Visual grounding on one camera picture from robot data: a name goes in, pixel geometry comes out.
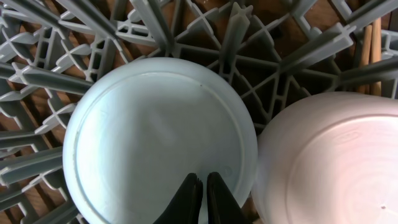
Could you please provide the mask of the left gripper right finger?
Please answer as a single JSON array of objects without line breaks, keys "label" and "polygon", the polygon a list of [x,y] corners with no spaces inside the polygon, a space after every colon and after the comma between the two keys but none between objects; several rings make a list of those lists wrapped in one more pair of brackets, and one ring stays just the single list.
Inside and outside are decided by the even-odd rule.
[{"label": "left gripper right finger", "polygon": [[206,197],[209,224],[251,224],[218,172],[208,175]]}]

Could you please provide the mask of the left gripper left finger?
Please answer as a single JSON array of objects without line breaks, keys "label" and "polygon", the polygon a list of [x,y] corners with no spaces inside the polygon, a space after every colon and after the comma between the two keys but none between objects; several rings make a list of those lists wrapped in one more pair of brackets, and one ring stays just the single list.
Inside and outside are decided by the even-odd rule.
[{"label": "left gripper left finger", "polygon": [[189,173],[154,224],[198,224],[202,198],[202,181]]}]

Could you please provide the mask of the light blue bowl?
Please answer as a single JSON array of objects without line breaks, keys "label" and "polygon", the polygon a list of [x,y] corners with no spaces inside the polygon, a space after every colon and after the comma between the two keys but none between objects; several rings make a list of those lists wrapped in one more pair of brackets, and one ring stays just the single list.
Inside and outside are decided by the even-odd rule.
[{"label": "light blue bowl", "polygon": [[89,223],[152,223],[184,178],[219,173],[238,205],[256,174],[257,138],[241,97],[186,60],[147,58],[98,80],[63,142],[63,171]]}]

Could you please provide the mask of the pink white bowl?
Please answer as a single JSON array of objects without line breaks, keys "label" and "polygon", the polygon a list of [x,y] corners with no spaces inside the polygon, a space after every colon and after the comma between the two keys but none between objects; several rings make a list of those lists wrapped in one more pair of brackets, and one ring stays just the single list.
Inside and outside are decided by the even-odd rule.
[{"label": "pink white bowl", "polygon": [[396,223],[397,101],[322,93],[258,137],[252,188],[264,223]]}]

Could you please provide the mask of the wooden chopstick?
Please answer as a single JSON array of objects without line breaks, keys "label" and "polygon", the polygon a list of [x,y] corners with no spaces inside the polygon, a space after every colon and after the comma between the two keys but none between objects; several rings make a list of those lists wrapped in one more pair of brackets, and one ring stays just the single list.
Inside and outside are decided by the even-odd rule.
[{"label": "wooden chopstick", "polygon": [[[381,18],[373,22],[372,39],[371,39],[371,63],[381,61]],[[381,96],[381,82],[373,83],[370,86],[372,95]]]},{"label": "wooden chopstick", "polygon": [[[359,61],[359,67],[360,68],[369,64],[372,31],[373,31],[373,26],[372,25],[368,25],[364,29],[361,58],[360,58],[360,61]],[[370,86],[369,85],[361,85],[361,86],[359,86],[357,88],[357,92],[358,93],[362,93],[362,94],[369,94],[370,93]]]}]

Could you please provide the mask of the grey plastic dish rack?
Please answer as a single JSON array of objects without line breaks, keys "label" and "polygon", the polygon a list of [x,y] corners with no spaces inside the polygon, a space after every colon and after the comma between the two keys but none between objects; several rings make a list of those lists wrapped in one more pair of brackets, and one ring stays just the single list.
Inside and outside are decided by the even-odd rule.
[{"label": "grey plastic dish rack", "polygon": [[[233,1],[1,2],[2,223],[83,223],[60,155],[90,84],[133,60],[175,57],[221,75],[257,132],[289,104],[341,90],[363,34],[381,23],[382,95],[397,98],[396,1],[240,1],[249,25],[229,41]],[[42,151],[49,151],[34,161]]]}]

